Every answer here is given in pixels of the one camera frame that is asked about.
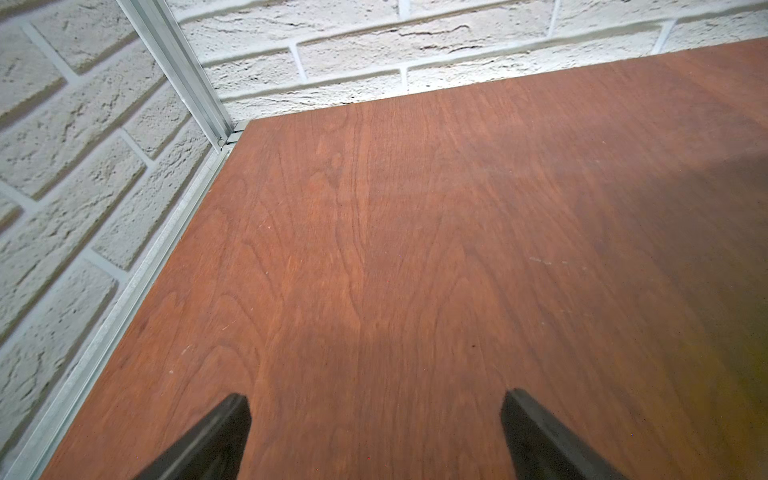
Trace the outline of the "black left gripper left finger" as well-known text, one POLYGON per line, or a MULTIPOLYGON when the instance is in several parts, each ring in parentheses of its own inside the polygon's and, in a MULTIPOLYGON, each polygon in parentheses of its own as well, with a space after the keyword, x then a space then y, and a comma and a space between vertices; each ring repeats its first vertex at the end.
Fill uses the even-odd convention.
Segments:
POLYGON ((236 479, 251 421, 247 397, 232 393, 135 479, 236 479))

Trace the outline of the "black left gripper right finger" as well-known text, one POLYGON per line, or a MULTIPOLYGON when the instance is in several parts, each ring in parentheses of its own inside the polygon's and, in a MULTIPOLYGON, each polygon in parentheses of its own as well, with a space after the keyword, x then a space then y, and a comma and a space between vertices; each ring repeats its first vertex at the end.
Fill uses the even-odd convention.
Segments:
POLYGON ((518 479, 623 479, 527 391, 505 392, 500 420, 518 479))

